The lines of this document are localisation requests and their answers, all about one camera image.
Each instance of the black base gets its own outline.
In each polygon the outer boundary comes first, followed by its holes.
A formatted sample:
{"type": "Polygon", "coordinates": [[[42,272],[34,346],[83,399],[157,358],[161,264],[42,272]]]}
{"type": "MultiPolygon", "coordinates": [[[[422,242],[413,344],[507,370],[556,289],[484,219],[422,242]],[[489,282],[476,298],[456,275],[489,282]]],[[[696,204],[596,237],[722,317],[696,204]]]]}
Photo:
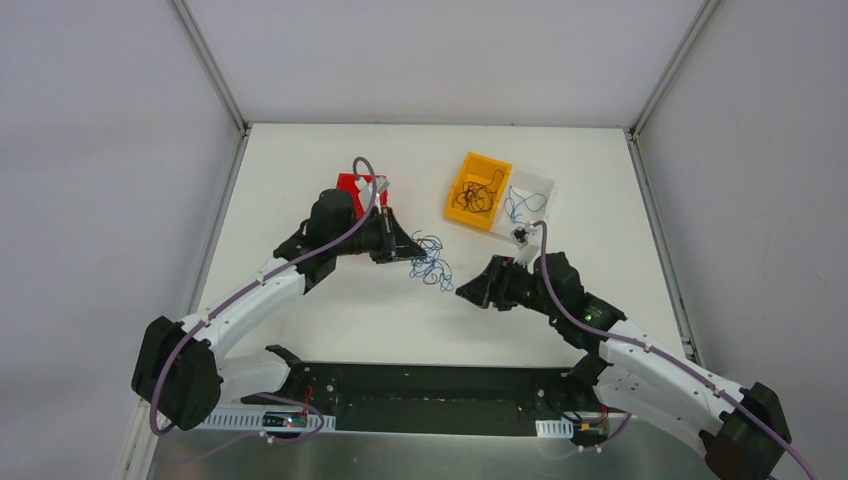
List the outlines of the black base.
{"type": "MultiPolygon", "coordinates": [[[[148,402],[166,359],[186,335],[182,325],[159,317],[144,332],[131,386],[148,402]]],[[[215,409],[222,381],[209,342],[191,339],[165,378],[159,411],[181,430],[191,430],[215,409]]]]}
{"type": "MultiPolygon", "coordinates": [[[[591,395],[568,395],[564,368],[479,368],[301,363],[277,395],[336,417],[336,430],[535,436],[536,420],[561,411],[600,411],[591,395]]],[[[242,399],[268,404],[263,398],[242,399]]]]}
{"type": "MultiPolygon", "coordinates": [[[[756,382],[750,390],[742,389],[742,394],[745,408],[792,443],[783,408],[772,389],[756,382]]],[[[704,460],[710,470],[722,480],[770,478],[783,456],[783,447],[739,411],[723,412],[719,418],[724,425],[715,436],[701,431],[707,450],[704,460]]]]}

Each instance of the white arm segment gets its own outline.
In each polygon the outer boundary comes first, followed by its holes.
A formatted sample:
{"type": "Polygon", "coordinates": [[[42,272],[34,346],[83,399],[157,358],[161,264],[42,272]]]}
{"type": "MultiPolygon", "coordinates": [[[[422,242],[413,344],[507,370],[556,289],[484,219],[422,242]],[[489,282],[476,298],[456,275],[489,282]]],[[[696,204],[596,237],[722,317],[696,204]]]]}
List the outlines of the white arm segment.
{"type": "MultiPolygon", "coordinates": [[[[204,319],[209,312],[230,298],[234,293],[257,279],[261,281],[265,273],[284,265],[286,262],[288,260],[284,258],[272,258],[268,260],[254,278],[239,285],[238,288],[234,289],[226,297],[209,307],[186,317],[183,320],[185,322],[183,330],[190,330],[199,320],[204,319]]],[[[242,337],[262,323],[262,321],[277,311],[277,309],[303,296],[305,287],[306,283],[303,275],[297,273],[297,270],[294,268],[290,268],[268,280],[265,284],[254,288],[230,305],[217,318],[212,319],[208,327],[198,332],[195,338],[198,341],[209,340],[211,343],[209,349],[215,353],[215,361],[220,365],[227,352],[233,348],[236,342],[241,340],[242,337]]]]}
{"type": "MultiPolygon", "coordinates": [[[[636,338],[671,353],[630,319],[616,323],[609,333],[636,338]]],[[[706,386],[662,357],[618,340],[601,342],[599,356],[612,363],[598,377],[594,387],[601,403],[630,412],[683,441],[700,455],[704,445],[701,430],[715,435],[723,422],[721,412],[734,407],[706,386]]],[[[742,401],[741,386],[711,373],[685,358],[690,367],[709,378],[719,389],[742,401]]]]}
{"type": "MultiPolygon", "coordinates": [[[[264,274],[286,262],[288,260],[284,258],[268,260],[254,278],[244,282],[209,307],[185,317],[183,330],[188,331],[197,325],[198,321],[207,319],[209,312],[226,299],[253,281],[261,282],[264,274]]],[[[224,379],[221,384],[219,403],[257,392],[275,392],[283,386],[289,373],[289,366],[285,360],[274,353],[262,351],[256,355],[244,357],[228,359],[224,357],[236,342],[278,308],[303,296],[305,287],[303,275],[297,273],[294,268],[287,269],[235,301],[216,318],[210,320],[208,327],[197,333],[195,338],[198,341],[209,340],[209,349],[215,355],[218,375],[224,379]]]]}

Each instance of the red wire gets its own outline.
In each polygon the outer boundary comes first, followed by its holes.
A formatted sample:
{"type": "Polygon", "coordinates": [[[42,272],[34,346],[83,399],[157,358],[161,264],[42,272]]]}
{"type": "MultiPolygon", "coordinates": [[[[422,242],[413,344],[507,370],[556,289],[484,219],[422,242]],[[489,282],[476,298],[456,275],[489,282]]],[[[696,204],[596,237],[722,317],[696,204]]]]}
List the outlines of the red wire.
{"type": "Polygon", "coordinates": [[[601,419],[598,421],[599,424],[604,423],[609,416],[609,408],[606,405],[601,405],[601,419]]]}
{"type": "MultiPolygon", "coordinates": [[[[309,405],[309,400],[312,400],[312,394],[313,393],[315,393],[315,391],[312,389],[312,385],[307,385],[306,386],[306,397],[303,399],[303,403],[309,405]]],[[[304,408],[303,411],[300,412],[300,414],[305,417],[306,416],[306,409],[304,408]]]]}

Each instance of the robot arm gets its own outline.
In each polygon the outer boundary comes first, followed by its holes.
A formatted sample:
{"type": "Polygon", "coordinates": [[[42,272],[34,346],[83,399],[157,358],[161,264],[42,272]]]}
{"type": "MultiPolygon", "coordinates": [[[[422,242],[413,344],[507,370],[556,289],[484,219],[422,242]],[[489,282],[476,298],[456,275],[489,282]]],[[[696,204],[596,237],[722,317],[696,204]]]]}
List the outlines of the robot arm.
{"type": "MultiPolygon", "coordinates": [[[[378,182],[378,195],[385,186],[378,182]]],[[[183,430],[200,424],[219,403],[278,390],[289,373],[281,348],[269,346],[255,355],[226,358],[244,335],[281,306],[312,290],[335,270],[340,255],[368,253],[377,264],[426,256],[400,227],[391,208],[373,207],[361,227],[343,238],[354,223],[350,194],[336,189],[322,192],[310,217],[274,250],[256,275],[178,322],[159,317],[148,326],[133,390],[156,404],[160,373],[180,342],[184,346],[165,377],[157,407],[183,430]],[[336,242],[332,248],[319,250],[331,242],[336,242]],[[287,268],[298,258],[295,268],[287,268]]]]}
{"type": "Polygon", "coordinates": [[[532,258],[527,252],[538,251],[533,246],[533,232],[519,228],[513,237],[519,246],[518,256],[494,255],[483,273],[457,288],[458,296],[481,308],[491,305],[506,311],[520,305],[547,316],[548,323],[566,342],[588,352],[565,379],[575,392],[591,389],[599,402],[630,412],[673,435],[704,456],[719,478],[768,477],[783,454],[783,447],[720,393],[744,405],[789,443],[789,429],[773,391],[760,383],[745,389],[679,357],[688,368],[716,385],[715,390],[707,388],[663,358],[673,354],[652,340],[634,319],[586,292],[580,274],[564,253],[546,254],[551,287],[560,303],[572,317],[612,338],[578,328],[551,299],[542,273],[542,258],[536,259],[532,273],[525,265],[532,258]],[[616,337],[639,339],[645,347],[616,337]]]}

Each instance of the black arm segment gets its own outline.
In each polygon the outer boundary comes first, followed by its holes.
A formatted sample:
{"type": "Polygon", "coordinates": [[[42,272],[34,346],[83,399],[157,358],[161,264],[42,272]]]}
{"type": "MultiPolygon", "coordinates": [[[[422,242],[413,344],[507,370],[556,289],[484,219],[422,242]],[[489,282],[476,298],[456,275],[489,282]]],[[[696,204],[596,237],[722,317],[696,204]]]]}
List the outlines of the black arm segment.
{"type": "MultiPolygon", "coordinates": [[[[356,223],[353,198],[344,190],[326,190],[312,212],[288,240],[274,250],[274,258],[293,260],[339,238],[356,223]]],[[[336,257],[368,253],[377,264],[423,258],[426,252],[400,227],[391,208],[368,212],[365,223],[347,240],[328,251],[298,263],[304,276],[305,295],[335,270],[336,257]]],[[[150,402],[159,373],[177,343],[185,337],[183,322],[165,317],[153,321],[145,331],[136,361],[132,389],[150,402]]],[[[207,341],[189,340],[168,373],[159,401],[159,411],[182,430],[190,430],[206,419],[221,396],[215,356],[207,341]]]]}
{"type": "MultiPolygon", "coordinates": [[[[621,310],[584,290],[580,274],[563,252],[547,254],[547,264],[554,292],[575,318],[603,331],[609,331],[617,322],[627,321],[621,310]]],[[[491,304],[499,311],[506,311],[520,305],[539,312],[548,317],[548,323],[569,345],[588,352],[563,379],[564,394],[585,396],[592,392],[601,372],[611,365],[598,356],[600,342],[607,340],[576,327],[554,305],[542,278],[541,259],[536,259],[530,273],[512,257],[493,255],[483,273],[457,288],[456,294],[480,308],[491,304]]],[[[792,441],[774,391],[759,382],[751,389],[740,391],[745,408],[784,440],[792,441]]],[[[597,398],[586,399],[586,403],[591,402],[597,402],[597,398]]],[[[710,470],[722,480],[769,478],[783,455],[783,448],[738,410],[722,412],[719,419],[723,425],[715,435],[700,431],[706,449],[704,460],[710,470]]]]}

